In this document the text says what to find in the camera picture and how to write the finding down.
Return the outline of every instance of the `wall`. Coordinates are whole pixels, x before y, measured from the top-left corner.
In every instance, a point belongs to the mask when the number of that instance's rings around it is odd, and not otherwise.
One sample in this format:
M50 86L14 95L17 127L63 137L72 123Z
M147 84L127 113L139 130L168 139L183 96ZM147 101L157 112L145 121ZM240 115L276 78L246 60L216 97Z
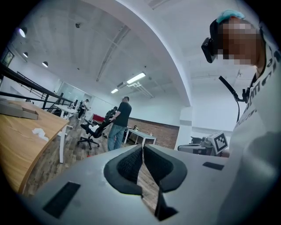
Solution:
M52 92L55 90L59 80L57 75L54 75L43 67L25 62L22 58L17 56L17 54L15 54L12 59L9 68L14 72L19 71L24 76Z
M91 112L94 114L97 114L99 116L102 116L102 117L104 117L109 110L113 109L114 106L117 106L117 107L119 106L119 105L110 104L97 97L93 97L93 98L94 98L92 100L93 103L90 105Z
M154 90L149 99L140 93L129 95L132 112L130 117L173 126L180 125L183 103L176 90Z
M150 134L151 132L152 135L157 138L157 145L169 149L174 149L177 141L179 127L130 118L128 126L134 127L134 125L136 125L139 128L139 131L141 132L144 132L146 134ZM131 134L130 139L135 141L136 137L137 136L135 134ZM142 138L139 137L137 142L141 144ZM153 144L153 140L146 140L145 143Z
M193 97L193 137L208 136L218 130L226 134L228 143L235 127L238 106L229 90L222 84L217 86L196 87L192 91ZM240 116L246 107L240 102Z

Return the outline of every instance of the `black rubber pad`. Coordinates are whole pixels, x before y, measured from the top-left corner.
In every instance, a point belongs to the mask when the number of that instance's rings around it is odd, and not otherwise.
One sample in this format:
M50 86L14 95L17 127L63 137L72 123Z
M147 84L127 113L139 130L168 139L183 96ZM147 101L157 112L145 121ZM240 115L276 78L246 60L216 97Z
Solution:
M209 168L212 168L212 169L215 169L215 170L219 170L221 171L224 167L224 165L220 165L220 164L216 164L216 163L211 163L211 162L205 162L203 164L203 166L205 167L209 167Z
M163 193L176 190L187 176L182 161L150 145L144 146L144 163Z
M142 146L113 158L104 167L104 177L110 185L123 194L142 195L137 177L142 165Z
M44 206L43 210L53 217L59 218L80 186L80 184L67 182L47 205Z

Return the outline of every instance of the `vr headset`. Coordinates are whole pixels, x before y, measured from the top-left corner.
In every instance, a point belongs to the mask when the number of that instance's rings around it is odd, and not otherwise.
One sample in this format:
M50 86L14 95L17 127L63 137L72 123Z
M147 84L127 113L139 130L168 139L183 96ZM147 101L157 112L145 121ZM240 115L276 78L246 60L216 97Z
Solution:
M204 52L204 55L209 63L212 63L217 57L218 52L218 23L214 20L210 25L210 34L211 37L207 37L201 49Z

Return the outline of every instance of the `brick wall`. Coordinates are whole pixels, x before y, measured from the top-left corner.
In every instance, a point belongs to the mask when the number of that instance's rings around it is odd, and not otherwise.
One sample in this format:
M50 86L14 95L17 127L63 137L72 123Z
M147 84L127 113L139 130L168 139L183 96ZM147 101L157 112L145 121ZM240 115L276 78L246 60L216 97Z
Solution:
M129 118L128 126L133 128L134 125L143 133L152 133L152 135L157 138L155 144L169 149L175 148L179 127ZM135 134L131 134L130 139L135 141L136 137ZM141 144L142 140L143 138L139 137L137 140L138 144ZM153 140L145 140L145 143L153 144Z

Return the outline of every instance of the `white wall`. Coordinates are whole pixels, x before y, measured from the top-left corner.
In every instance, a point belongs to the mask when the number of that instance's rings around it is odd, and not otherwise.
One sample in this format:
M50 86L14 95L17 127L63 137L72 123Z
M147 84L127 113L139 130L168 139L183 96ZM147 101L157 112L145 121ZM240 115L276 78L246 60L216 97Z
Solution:
M109 110L114 108L114 106L119 107L119 105L112 105L108 102L105 102L104 100L101 100L100 98L93 98L93 103L90 105L91 112L99 116L104 117Z
M180 111L183 108L179 94L174 90L154 90L154 98L140 93L129 95L132 112L130 117L168 125L180 125Z
M14 72L19 71L24 76L52 92L55 90L59 80L57 75L54 75L43 67L23 61L23 59L16 54L12 59L9 68Z
M241 89L239 87L235 87L235 89L240 96ZM202 138L221 130L225 132L229 143L238 115L237 103L229 90L223 84L211 87L195 87L192 90L192 97L191 135ZM240 102L239 105L241 116L246 104Z

